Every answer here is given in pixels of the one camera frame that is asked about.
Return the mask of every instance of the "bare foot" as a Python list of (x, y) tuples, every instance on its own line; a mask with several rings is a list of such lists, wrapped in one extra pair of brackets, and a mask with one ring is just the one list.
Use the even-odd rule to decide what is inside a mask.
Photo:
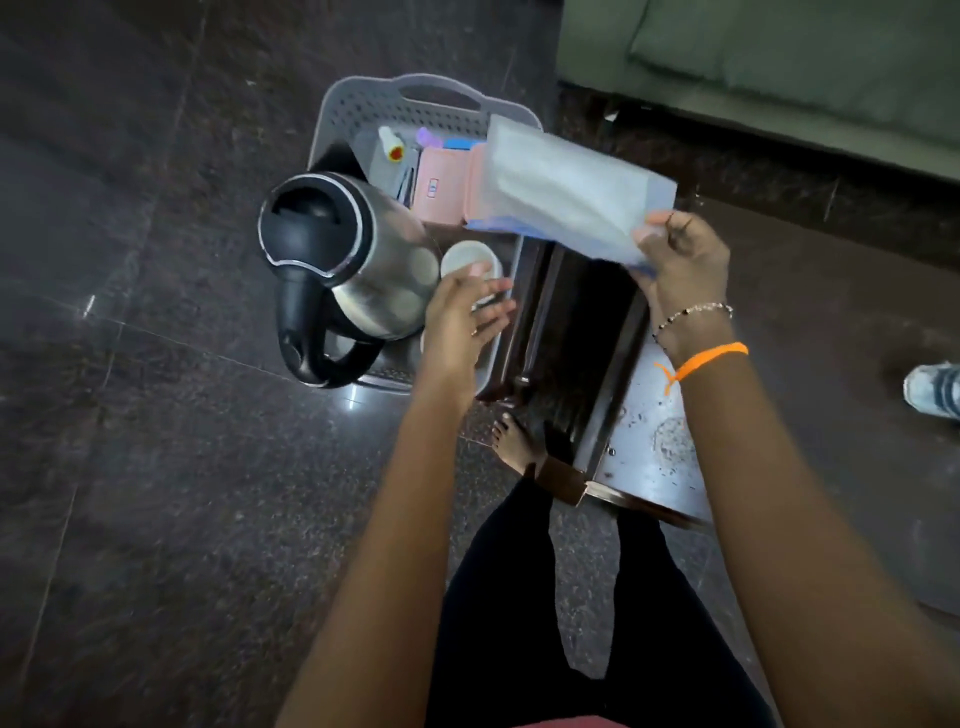
[(509, 413), (505, 413), (493, 425), (493, 451), (521, 475), (531, 463), (537, 466), (536, 475), (539, 475), (546, 462), (546, 448), (534, 440)]

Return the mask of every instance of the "forearm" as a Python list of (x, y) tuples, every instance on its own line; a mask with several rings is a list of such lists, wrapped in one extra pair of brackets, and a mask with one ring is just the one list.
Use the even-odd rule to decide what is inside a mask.
[(460, 419), (442, 392), (413, 397), (370, 522), (278, 726), (422, 724)]
[(749, 358), (714, 360), (683, 392), (731, 579), (788, 723), (932, 721), (948, 662), (835, 509)]

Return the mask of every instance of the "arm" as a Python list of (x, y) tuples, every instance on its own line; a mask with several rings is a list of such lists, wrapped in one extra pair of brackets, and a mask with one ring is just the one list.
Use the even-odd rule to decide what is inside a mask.
[(478, 278), (485, 270), (445, 278), (427, 309), (423, 358), (394, 454), (278, 728), (423, 724), (444, 597), (457, 433), (473, 401), (477, 355), (515, 306), (506, 301), (471, 313), (476, 301), (510, 287), (506, 279)]
[[(685, 213), (651, 216), (635, 278), (655, 323), (722, 302), (729, 252)], [(726, 314), (682, 316), (660, 334), (675, 367), (735, 341)], [(784, 721), (803, 726), (954, 725), (960, 681), (924, 617), (840, 516), (797, 450), (749, 357), (726, 354), (682, 382), (717, 535)]]

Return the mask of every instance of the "pink shirt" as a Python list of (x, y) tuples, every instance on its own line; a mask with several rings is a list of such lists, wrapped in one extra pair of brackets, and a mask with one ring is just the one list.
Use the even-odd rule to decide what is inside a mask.
[(543, 723), (522, 726), (522, 728), (626, 728), (619, 723), (613, 723), (604, 717), (583, 716), (567, 717), (563, 720), (546, 720)]

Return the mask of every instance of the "bracelet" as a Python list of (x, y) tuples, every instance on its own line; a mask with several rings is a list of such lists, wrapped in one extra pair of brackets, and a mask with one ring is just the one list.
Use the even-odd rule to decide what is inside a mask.
[(654, 362), (654, 366), (660, 367), (663, 370), (663, 373), (666, 374), (667, 382), (666, 389), (663, 390), (663, 395), (666, 397), (670, 394), (670, 387), (673, 386), (675, 381), (680, 381), (685, 376), (689, 376), (691, 372), (695, 372), (700, 369), (704, 364), (709, 364), (718, 356), (723, 356), (725, 353), (750, 353), (750, 350), (747, 349), (747, 345), (739, 341), (733, 342), (732, 344), (724, 344), (723, 346), (713, 347), (713, 349), (707, 349), (705, 352), (700, 352), (694, 354), (689, 359), (684, 362), (683, 366), (677, 370), (677, 373), (672, 375), (670, 374), (666, 367), (660, 364), (658, 361)]
[(718, 311), (721, 309), (727, 311), (727, 313), (730, 314), (730, 317), (733, 318), (733, 306), (727, 305), (726, 303), (697, 303), (689, 308), (685, 308), (683, 311), (677, 311), (677, 313), (673, 314), (673, 316), (668, 318), (657, 327), (657, 330), (654, 331), (654, 341), (659, 344), (660, 341), (657, 339), (658, 334), (660, 334), (661, 331), (670, 326), (681, 316), (689, 316), (691, 313), (699, 313), (700, 311)]

